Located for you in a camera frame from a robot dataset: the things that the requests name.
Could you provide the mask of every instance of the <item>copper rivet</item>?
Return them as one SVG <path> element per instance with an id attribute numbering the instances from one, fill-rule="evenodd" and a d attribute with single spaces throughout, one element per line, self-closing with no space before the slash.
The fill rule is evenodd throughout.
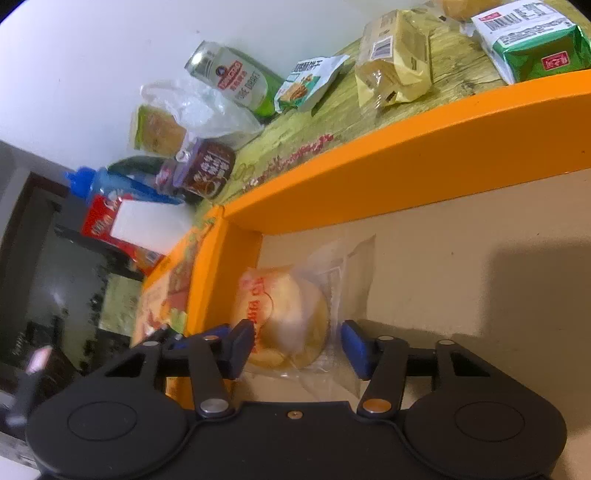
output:
<path id="1" fill-rule="evenodd" d="M 370 413 L 386 413 L 392 408 L 392 404 L 383 398 L 370 398 L 363 402 L 363 409 Z"/>
<path id="2" fill-rule="evenodd" d="M 292 410 L 292 411 L 287 412 L 287 417 L 292 420 L 299 420 L 303 416 L 304 416 L 304 414 L 302 412 L 300 412 L 299 410 Z"/>

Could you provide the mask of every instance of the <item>blue bottle cap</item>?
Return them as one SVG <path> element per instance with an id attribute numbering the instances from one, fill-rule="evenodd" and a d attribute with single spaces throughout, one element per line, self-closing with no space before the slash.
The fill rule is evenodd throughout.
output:
<path id="1" fill-rule="evenodd" d="M 80 167 L 75 173 L 66 173 L 66 178 L 70 180 L 70 191 L 82 199 L 87 198 L 90 194 L 95 176 L 96 170 L 89 167 Z"/>

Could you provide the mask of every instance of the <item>green package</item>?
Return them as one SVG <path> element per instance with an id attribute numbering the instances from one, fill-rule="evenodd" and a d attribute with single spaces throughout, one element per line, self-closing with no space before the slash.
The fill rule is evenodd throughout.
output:
<path id="1" fill-rule="evenodd" d="M 591 67 L 591 46 L 581 28 L 543 2 L 519 0 L 472 21 L 482 47 L 507 83 Z"/>

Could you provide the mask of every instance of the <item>tabletop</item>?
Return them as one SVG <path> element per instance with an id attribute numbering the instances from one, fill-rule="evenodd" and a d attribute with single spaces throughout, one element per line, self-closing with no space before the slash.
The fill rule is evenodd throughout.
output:
<path id="1" fill-rule="evenodd" d="M 579 24 L 591 35 L 591 22 L 567 0 L 546 3 Z M 345 144 L 357 137 L 478 93 L 504 87 L 495 66 L 473 39 L 459 31 L 453 22 L 442 22 L 421 9 L 411 11 L 413 24 L 430 32 L 430 91 L 410 103 L 399 103 L 377 112 L 360 108 L 354 65 L 359 42 L 351 43 L 339 54 L 350 55 L 327 93 L 310 112 L 289 111 L 277 116 L 260 137 L 238 151 L 230 181 L 213 201 L 224 205 L 285 170 L 273 169 L 280 160 L 289 160 L 293 168 L 316 154 Z M 199 224 L 212 203 L 204 201 L 197 208 Z"/>

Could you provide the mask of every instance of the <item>white plastic bag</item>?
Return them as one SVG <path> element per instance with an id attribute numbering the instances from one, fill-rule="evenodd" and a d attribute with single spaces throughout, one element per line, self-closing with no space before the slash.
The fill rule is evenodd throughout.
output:
<path id="1" fill-rule="evenodd" d="M 187 144 L 196 138 L 215 138 L 237 150 L 263 130 L 247 109 L 190 76 L 143 85 L 141 96 L 144 103 L 167 111 L 187 130 Z"/>

